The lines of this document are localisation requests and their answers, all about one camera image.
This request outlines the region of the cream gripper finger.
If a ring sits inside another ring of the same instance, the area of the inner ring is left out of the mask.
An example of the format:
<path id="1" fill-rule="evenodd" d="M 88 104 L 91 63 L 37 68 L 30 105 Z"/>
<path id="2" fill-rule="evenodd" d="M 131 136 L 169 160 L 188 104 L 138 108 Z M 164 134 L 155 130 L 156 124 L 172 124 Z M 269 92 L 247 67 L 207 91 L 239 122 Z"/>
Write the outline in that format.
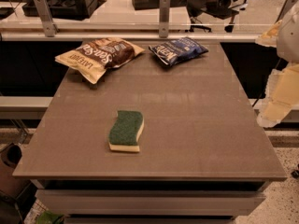
<path id="1" fill-rule="evenodd" d="M 257 122 L 261 127 L 272 128 L 299 104 L 299 63 L 288 63 L 282 71 L 273 69 L 265 95 Z"/>
<path id="2" fill-rule="evenodd" d="M 255 39 L 255 43 L 264 46 L 275 48 L 277 46 L 278 30 L 282 20 L 274 23 L 266 32 L 263 32 Z"/>

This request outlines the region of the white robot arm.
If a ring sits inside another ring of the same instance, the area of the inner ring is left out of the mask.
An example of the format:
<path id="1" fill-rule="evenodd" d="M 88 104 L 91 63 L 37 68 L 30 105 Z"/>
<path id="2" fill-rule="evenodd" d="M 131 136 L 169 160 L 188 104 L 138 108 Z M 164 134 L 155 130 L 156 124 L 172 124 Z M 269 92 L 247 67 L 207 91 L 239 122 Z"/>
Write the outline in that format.
<path id="1" fill-rule="evenodd" d="M 261 34 L 255 43 L 277 49 L 279 58 L 287 62 L 281 71 L 274 68 L 265 86 L 265 98 L 257 122 L 272 128 L 283 121 L 299 104 L 299 11 L 292 7 L 282 19 Z"/>

